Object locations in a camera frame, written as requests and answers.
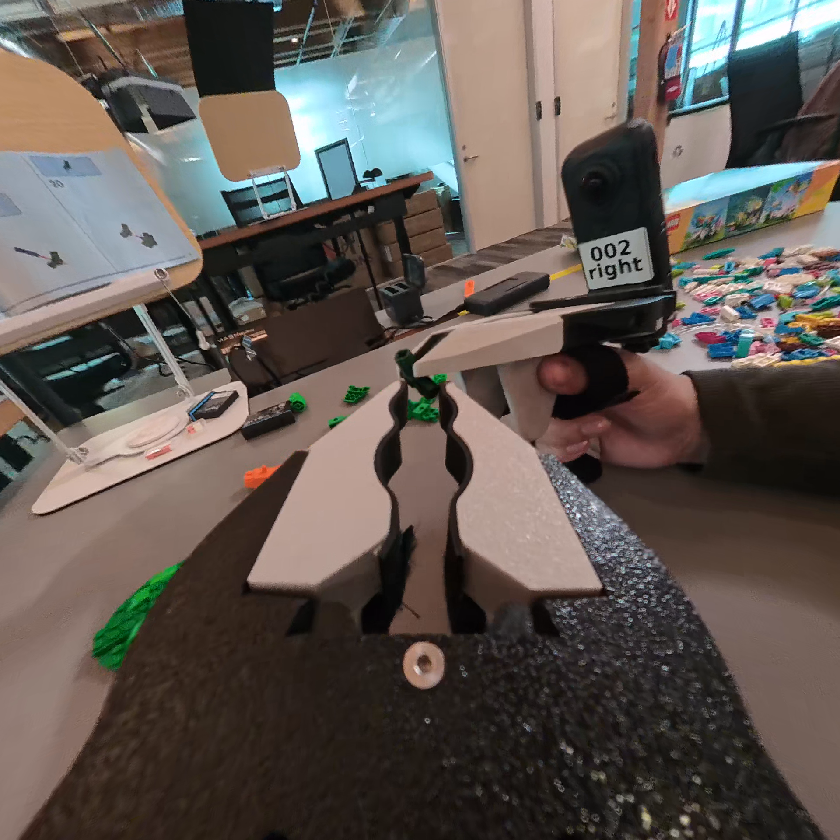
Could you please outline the instruction booklet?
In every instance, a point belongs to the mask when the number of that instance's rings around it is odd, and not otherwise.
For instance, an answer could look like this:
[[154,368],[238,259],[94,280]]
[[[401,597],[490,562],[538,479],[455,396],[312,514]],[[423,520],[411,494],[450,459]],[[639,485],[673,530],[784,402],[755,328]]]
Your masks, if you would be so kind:
[[1,153],[3,318],[197,257],[121,149]]

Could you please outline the person's right hand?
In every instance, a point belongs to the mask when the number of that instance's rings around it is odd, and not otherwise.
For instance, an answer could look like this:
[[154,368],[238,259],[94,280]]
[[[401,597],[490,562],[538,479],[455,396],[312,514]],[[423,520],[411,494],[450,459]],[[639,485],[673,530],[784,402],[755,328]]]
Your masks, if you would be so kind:
[[693,381],[642,355],[618,354],[635,398],[574,419],[551,419],[540,450],[570,462],[596,449],[605,463],[635,469],[704,463],[709,444]]

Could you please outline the black battery charger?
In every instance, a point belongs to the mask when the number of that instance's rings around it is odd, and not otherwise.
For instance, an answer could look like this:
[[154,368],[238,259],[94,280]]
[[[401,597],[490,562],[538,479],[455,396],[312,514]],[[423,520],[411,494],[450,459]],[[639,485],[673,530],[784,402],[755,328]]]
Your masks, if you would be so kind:
[[395,326],[404,327],[425,317],[420,290],[404,279],[381,287],[380,297],[385,315]]

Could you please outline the black office chair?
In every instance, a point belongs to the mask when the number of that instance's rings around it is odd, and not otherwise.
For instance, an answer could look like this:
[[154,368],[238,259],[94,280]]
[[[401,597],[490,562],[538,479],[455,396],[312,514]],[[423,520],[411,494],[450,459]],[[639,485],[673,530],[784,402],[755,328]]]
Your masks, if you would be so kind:
[[774,164],[781,132],[838,63],[838,26],[797,30],[728,62],[730,148],[726,168]]

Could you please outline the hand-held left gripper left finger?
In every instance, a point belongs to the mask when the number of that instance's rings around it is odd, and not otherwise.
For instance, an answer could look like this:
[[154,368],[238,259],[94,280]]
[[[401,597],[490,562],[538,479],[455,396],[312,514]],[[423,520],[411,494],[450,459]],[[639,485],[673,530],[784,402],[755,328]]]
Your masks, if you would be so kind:
[[348,609],[388,634],[415,549],[390,484],[402,466],[408,387],[382,392],[312,444],[247,578],[252,592]]

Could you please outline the pile of pastel bricks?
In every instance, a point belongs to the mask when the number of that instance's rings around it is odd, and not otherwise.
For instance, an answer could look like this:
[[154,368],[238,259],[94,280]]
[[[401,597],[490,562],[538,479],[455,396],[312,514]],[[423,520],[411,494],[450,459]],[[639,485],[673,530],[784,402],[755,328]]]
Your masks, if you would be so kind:
[[838,362],[838,248],[720,248],[671,268],[676,313],[656,351],[693,346],[735,369]]

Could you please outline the green brick model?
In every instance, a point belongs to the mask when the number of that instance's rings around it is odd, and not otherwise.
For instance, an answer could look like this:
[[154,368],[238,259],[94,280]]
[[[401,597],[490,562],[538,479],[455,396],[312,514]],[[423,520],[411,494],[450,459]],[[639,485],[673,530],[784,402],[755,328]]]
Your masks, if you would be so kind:
[[176,563],[144,582],[97,630],[91,655],[101,667],[108,671],[120,669],[152,607],[182,566],[183,562]]

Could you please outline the black computer monitor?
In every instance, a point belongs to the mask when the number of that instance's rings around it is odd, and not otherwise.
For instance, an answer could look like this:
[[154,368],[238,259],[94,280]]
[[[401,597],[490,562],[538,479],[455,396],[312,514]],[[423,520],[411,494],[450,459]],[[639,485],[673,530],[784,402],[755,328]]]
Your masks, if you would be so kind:
[[361,189],[346,138],[318,147],[314,154],[329,200],[337,201]]

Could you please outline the wooden book stand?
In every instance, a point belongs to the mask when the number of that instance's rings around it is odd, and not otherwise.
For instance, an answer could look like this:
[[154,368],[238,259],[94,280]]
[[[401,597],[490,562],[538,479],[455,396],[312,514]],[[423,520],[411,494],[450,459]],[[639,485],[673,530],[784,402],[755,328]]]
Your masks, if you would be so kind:
[[200,98],[198,112],[220,172],[231,182],[250,181],[263,219],[288,214],[266,212],[257,181],[269,175],[281,175],[296,212],[289,172],[301,153],[287,99],[277,90],[217,94]]
[[[5,49],[2,49],[1,104],[2,152],[87,154],[121,149],[198,252],[198,257],[188,264],[157,269],[136,279],[115,280],[105,287],[54,301],[13,318],[2,317],[2,354],[5,355],[132,308],[171,369],[180,393],[179,401],[173,406],[71,447],[2,384],[2,392],[32,417],[33,423],[55,442],[66,459],[31,507],[33,514],[44,516],[234,435],[245,422],[248,405],[241,384],[225,382],[202,394],[194,392],[148,312],[149,301],[163,299],[169,292],[192,284],[201,273],[203,258],[195,237],[160,187],[142,170],[137,155],[102,105],[62,70]],[[239,399],[224,415],[190,421],[187,410],[199,400],[210,392],[228,390],[237,390]]]

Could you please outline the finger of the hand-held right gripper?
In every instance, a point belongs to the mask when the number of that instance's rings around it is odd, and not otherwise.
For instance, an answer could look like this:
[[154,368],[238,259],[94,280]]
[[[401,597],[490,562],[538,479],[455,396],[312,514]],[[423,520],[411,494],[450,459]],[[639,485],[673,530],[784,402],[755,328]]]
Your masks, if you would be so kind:
[[413,351],[415,377],[445,374],[492,416],[549,421],[554,395],[539,382],[543,357],[561,352],[558,312],[499,316],[439,330]]

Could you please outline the person's right forearm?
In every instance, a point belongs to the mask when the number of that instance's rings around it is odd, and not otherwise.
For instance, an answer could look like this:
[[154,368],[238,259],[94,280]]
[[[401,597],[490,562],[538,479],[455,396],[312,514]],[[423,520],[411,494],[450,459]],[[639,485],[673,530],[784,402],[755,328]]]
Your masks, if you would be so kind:
[[691,371],[703,443],[699,473],[838,498],[839,364]]

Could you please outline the black equipment case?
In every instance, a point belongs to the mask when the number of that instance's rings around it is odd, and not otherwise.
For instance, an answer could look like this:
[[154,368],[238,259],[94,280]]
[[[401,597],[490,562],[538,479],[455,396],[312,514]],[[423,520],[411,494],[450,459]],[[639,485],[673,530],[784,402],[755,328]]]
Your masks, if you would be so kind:
[[385,331],[367,292],[343,290],[230,333],[218,349],[251,396],[377,350]]

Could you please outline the stacked cardboard boxes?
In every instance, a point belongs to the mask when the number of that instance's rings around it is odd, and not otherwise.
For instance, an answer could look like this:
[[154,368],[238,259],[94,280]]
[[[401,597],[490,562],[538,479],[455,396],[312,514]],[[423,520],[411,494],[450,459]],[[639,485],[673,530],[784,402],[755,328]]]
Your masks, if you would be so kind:
[[[428,266],[435,266],[454,257],[454,250],[447,237],[454,233],[454,194],[449,185],[440,184],[415,193],[406,201],[403,217],[411,253],[422,257]],[[375,227],[375,239],[382,261],[390,270],[401,268],[401,250],[397,243],[396,227],[392,220]]]

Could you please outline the colourful brick set box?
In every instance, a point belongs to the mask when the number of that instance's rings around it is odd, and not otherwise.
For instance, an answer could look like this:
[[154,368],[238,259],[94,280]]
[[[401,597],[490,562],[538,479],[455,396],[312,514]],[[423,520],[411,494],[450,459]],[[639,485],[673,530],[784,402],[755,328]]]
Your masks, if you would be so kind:
[[727,169],[663,192],[671,255],[820,213],[832,200],[839,161]]

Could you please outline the black square panel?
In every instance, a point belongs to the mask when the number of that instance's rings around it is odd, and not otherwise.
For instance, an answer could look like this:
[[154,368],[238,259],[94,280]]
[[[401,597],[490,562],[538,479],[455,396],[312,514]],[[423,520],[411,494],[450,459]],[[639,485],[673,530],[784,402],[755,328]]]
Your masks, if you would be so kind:
[[275,90],[273,3],[184,1],[182,9],[200,98]]

